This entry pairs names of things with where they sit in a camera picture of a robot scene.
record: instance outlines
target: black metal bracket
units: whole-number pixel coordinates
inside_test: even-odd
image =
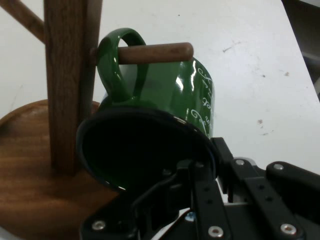
[[[176,172],[164,169],[155,185],[129,189],[86,219],[81,239],[148,240],[174,221],[161,239],[319,238],[320,176],[285,162],[264,171],[234,159],[223,138],[211,142],[219,162],[218,182],[229,203],[222,201],[209,161],[186,159],[178,162]],[[194,217],[186,213],[178,218],[185,208]]]

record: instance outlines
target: white table surface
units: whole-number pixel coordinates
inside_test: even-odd
[[[43,1],[24,1],[43,18]],[[108,0],[100,39],[122,27],[147,44],[190,42],[215,84],[214,136],[265,168],[320,174],[320,104],[281,0]],[[45,46],[0,9],[0,117],[46,99]],[[105,90],[98,74],[94,97]]]

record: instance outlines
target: screw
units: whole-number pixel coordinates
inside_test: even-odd
[[[281,232],[288,235],[295,235],[297,232],[296,227],[288,223],[282,224],[280,229],[281,229]]]
[[[284,166],[282,166],[281,164],[275,164],[275,165],[273,165],[273,167],[274,167],[275,169],[277,169],[277,170],[282,170],[282,169],[284,169]]]
[[[209,227],[208,234],[212,238],[222,238],[224,235],[224,231],[219,226],[211,226]]]
[[[194,222],[195,221],[195,213],[193,211],[190,211],[186,214],[186,216],[184,217],[184,219],[188,222]]]
[[[106,227],[106,223],[102,220],[95,221],[92,223],[92,229],[95,231],[100,231]]]
[[[244,165],[244,164],[245,164],[245,161],[243,161],[243,160],[241,160],[241,159],[237,159],[237,160],[235,160],[235,163],[236,163],[237,165]]]

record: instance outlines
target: wood grain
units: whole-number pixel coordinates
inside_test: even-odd
[[[52,166],[77,171],[79,123],[90,113],[95,67],[89,52],[98,44],[102,0],[44,1],[44,35]]]
[[[20,0],[0,0],[0,6],[41,42],[45,42],[44,21]]]
[[[83,170],[58,174],[49,141],[46,100],[0,120],[0,226],[26,240],[76,240],[81,222],[116,193]]]
[[[120,64],[150,64],[189,61],[194,49],[188,42],[118,48]]]

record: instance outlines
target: round wooden base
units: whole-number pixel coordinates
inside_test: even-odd
[[[26,240],[76,240],[81,222],[117,193],[84,170],[57,174],[49,143],[47,100],[0,119],[0,226]]]

